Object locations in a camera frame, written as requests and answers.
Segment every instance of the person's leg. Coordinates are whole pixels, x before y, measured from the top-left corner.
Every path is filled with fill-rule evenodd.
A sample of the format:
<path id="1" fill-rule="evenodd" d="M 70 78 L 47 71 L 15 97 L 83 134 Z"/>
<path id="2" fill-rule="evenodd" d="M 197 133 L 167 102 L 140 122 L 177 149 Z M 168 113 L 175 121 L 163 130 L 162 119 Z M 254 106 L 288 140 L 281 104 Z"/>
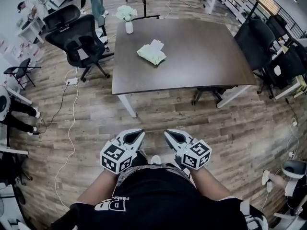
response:
<path id="1" fill-rule="evenodd" d="M 36 117 L 39 112 L 33 107 L 11 99 L 10 111 L 26 113 L 29 116 Z"/>
<path id="2" fill-rule="evenodd" d="M 35 129 L 35 127 L 32 127 L 31 125 L 25 124 L 24 122 L 18 120 L 10 112 L 6 114 L 6 117 L 2 121 L 2 123 L 7 126 L 14 127 L 23 132 L 29 132 L 30 134 L 32 134 Z"/>
<path id="3" fill-rule="evenodd" d="M 271 180 L 274 184 L 276 184 L 282 189 L 285 189 L 288 184 L 288 182 L 284 180 L 281 176 L 272 174 L 268 170 L 265 170 L 262 176 L 262 185 L 265 185 L 268 180 Z"/>

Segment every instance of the flower vase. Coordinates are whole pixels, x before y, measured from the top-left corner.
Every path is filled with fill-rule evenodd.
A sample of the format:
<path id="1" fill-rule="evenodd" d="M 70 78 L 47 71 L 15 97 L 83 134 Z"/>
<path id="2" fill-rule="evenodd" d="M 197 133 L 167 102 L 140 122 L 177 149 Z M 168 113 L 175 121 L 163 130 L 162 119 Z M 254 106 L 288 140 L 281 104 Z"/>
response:
<path id="1" fill-rule="evenodd" d="M 127 32 L 128 34 L 133 33 L 133 24 L 132 24 L 131 21 L 126 22 L 126 32 Z"/>

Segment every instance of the white cable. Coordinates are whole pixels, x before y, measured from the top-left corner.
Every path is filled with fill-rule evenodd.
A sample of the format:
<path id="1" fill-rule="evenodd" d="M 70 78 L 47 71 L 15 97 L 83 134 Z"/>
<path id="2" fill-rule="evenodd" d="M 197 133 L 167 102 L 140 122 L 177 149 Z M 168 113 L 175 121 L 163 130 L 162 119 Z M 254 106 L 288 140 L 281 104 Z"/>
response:
<path id="1" fill-rule="evenodd" d="M 71 142 L 71 144 L 72 144 L 72 146 L 73 146 L 73 152 L 72 152 L 70 155 L 68 155 L 65 164 L 59 169 L 59 171 L 58 171 L 56 177 L 54 177 L 54 188 L 55 188 L 55 190 L 56 190 L 56 194 L 57 194 L 59 200 L 61 201 L 61 203 L 62 203 L 67 209 L 69 209 L 69 208 L 62 202 L 61 197 L 59 196 L 59 194 L 58 194 L 58 192 L 57 192 L 57 181 L 56 181 L 56 179 L 57 179 L 57 176 L 59 175 L 59 172 L 61 171 L 61 169 L 63 169 L 63 168 L 65 167 L 65 165 L 67 164 L 68 159 L 69 159 L 69 158 L 71 157 L 71 155 L 73 155 L 73 154 L 75 153 L 75 151 L 76 151 L 76 148 L 75 148 L 75 146 L 74 146 L 74 144 L 73 144 L 73 142 L 72 142 L 72 140 L 71 140 L 71 138 L 70 138 L 70 136 L 69 136 L 70 130 L 71 130 L 71 128 L 73 127 L 73 125 L 75 124 L 75 122 L 76 122 L 76 118 L 75 118 L 75 103 L 76 103 L 76 101 L 77 101 L 77 99 L 78 99 L 78 95 L 79 95 L 79 92 L 78 92 L 78 85 L 77 85 L 77 84 L 76 84 L 76 88 L 77 88 L 77 96 L 76 96 L 76 99 L 75 99 L 75 101 L 73 102 L 73 105 L 72 105 L 73 124 L 71 125 L 71 127 L 70 127 L 69 130 L 68 130 L 68 139 L 69 139 L 69 141 Z"/>
<path id="2" fill-rule="evenodd" d="M 168 12 L 168 14 L 167 14 L 167 16 L 166 17 L 160 17 L 160 19 L 165 19 L 165 18 L 167 18 L 168 17 L 168 15 L 172 12 L 172 9 L 168 6 L 169 5 L 169 3 L 170 3 L 171 1 L 170 0 L 168 0 L 168 2 L 166 3 L 166 5 L 167 5 L 167 7 L 169 8 L 169 12 Z"/>
<path id="3" fill-rule="evenodd" d="M 267 200 L 268 200 L 268 196 L 269 196 L 269 192 L 268 192 L 267 197 L 266 197 L 266 199 L 265 199 L 265 201 L 264 201 L 264 204 L 263 204 L 263 206 L 262 206 L 262 208 L 261 208 L 261 212 L 262 212 L 262 210 L 263 210 L 263 207 L 265 206 L 265 203 L 266 203 Z"/>
<path id="4" fill-rule="evenodd" d="M 70 73 L 71 71 L 75 71 L 75 69 L 71 69 L 71 70 L 69 70 L 69 71 L 66 73 L 65 78 L 64 78 L 64 83 L 65 83 L 65 84 L 66 84 L 66 77 L 67 77 L 67 74 Z"/>
<path id="5" fill-rule="evenodd" d="M 293 121 L 293 120 L 297 122 L 297 120 L 296 120 L 295 118 L 292 118 L 292 119 L 291 119 L 291 123 L 290 123 L 291 136 L 290 136 L 290 138 L 289 138 L 289 140 L 288 140 L 287 147 L 286 147 L 286 149 L 287 149 L 287 156 L 288 156 L 288 159 L 287 159 L 287 160 L 289 160 L 289 151 L 288 151 L 288 147 L 289 147 L 289 143 L 290 143 L 292 137 L 294 137 L 295 139 L 297 139 L 297 146 L 296 146 L 296 149 L 293 150 L 293 157 L 292 157 L 292 159 L 294 159 L 294 156 L 296 155 L 296 152 L 297 152 L 297 149 L 298 149 L 298 146 L 299 146 L 299 139 L 293 134 L 293 130 L 292 130 L 292 123 L 293 123 L 292 121 Z"/>

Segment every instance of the black office chair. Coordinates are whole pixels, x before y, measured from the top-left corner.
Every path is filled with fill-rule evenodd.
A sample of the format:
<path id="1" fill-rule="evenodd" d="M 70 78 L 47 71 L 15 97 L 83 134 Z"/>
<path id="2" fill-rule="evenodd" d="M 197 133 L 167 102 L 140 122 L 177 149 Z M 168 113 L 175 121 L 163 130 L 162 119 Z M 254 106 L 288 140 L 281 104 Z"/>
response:
<path id="1" fill-rule="evenodd" d="M 64 50 L 69 64 L 85 68 L 81 76 L 83 82 L 86 81 L 84 76 L 92 65 L 96 65 L 109 78 L 110 74 L 105 73 L 98 61 L 114 53 L 103 55 L 106 49 L 96 35 L 94 16 L 89 14 L 80 17 L 80 14 L 76 6 L 69 5 L 45 17 L 44 22 L 49 32 L 46 41 Z M 80 49 L 84 50 L 88 58 L 81 60 L 78 53 Z"/>
<path id="2" fill-rule="evenodd" d="M 266 22 L 266 25 L 273 32 L 276 40 L 278 40 L 280 37 L 286 34 L 287 22 L 279 14 L 270 16 Z"/>
<path id="3" fill-rule="evenodd" d="M 280 75 L 276 75 L 274 68 L 280 67 Z M 281 53 L 270 65 L 264 68 L 274 86 L 283 89 L 299 75 L 307 72 L 307 51 L 301 45 L 291 45 L 288 51 Z"/>
<path id="4" fill-rule="evenodd" d="M 253 19 L 245 22 L 235 35 L 235 40 L 241 48 L 252 71 L 258 70 L 260 74 L 254 74 L 263 80 L 263 84 L 257 94 L 262 93 L 264 86 L 267 86 L 270 92 L 270 99 L 274 94 L 271 88 L 272 81 L 263 68 L 270 65 L 273 54 L 276 51 L 271 49 L 275 40 L 275 35 L 271 29 L 259 19 Z"/>
<path id="5" fill-rule="evenodd" d="M 28 73 L 30 71 L 32 71 L 34 68 L 41 68 L 41 67 L 31 67 L 30 70 L 28 70 L 29 68 L 29 64 L 30 64 L 30 61 L 31 59 L 25 59 L 22 63 L 20 63 L 20 65 L 18 67 L 10 67 L 10 68 L 7 68 L 3 74 L 5 75 L 9 75 L 9 74 L 12 74 L 15 79 L 17 80 L 18 84 L 23 88 L 24 90 L 24 87 L 23 85 L 28 83 L 28 82 L 31 82 L 33 84 L 34 87 L 36 87 L 36 85 L 33 83 L 33 81 L 30 79 Z M 27 78 L 29 79 L 29 81 L 27 82 L 24 82 L 24 83 L 20 83 L 19 82 L 19 79 L 21 79 L 23 76 L 27 76 Z"/>

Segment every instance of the mesh chair back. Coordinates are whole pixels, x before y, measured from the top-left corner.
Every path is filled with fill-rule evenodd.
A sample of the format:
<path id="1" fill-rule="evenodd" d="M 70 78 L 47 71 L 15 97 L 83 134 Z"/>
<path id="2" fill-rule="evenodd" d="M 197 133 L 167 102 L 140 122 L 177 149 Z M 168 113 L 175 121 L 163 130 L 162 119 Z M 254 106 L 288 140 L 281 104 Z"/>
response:
<path id="1" fill-rule="evenodd" d="M 46 36 L 46 41 L 65 51 L 67 61 L 75 67 L 86 67 L 81 61 L 78 50 L 87 48 L 93 55 L 101 55 L 105 50 L 104 44 L 95 32 L 94 16 L 85 15 L 62 30 L 56 30 Z"/>

